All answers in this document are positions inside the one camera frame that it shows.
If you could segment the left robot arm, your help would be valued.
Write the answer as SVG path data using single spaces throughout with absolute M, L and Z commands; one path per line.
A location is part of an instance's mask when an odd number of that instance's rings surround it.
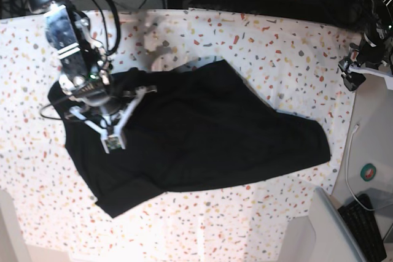
M 345 87 L 356 91 L 366 75 L 384 79 L 392 90 L 392 0 L 356 0 L 366 18 L 359 44 L 339 63 Z

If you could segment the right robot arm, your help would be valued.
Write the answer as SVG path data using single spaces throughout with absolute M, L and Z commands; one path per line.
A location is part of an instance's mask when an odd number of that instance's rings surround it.
M 61 63 L 58 83 L 64 95 L 49 106 L 76 101 L 78 106 L 70 108 L 62 119 L 115 130 L 125 126 L 133 105 L 115 92 L 111 57 L 120 45 L 120 19 L 113 0 L 105 1 L 115 23 L 112 47 L 92 37 L 90 19 L 72 0 L 27 0 L 32 13 L 44 14 L 45 36 Z

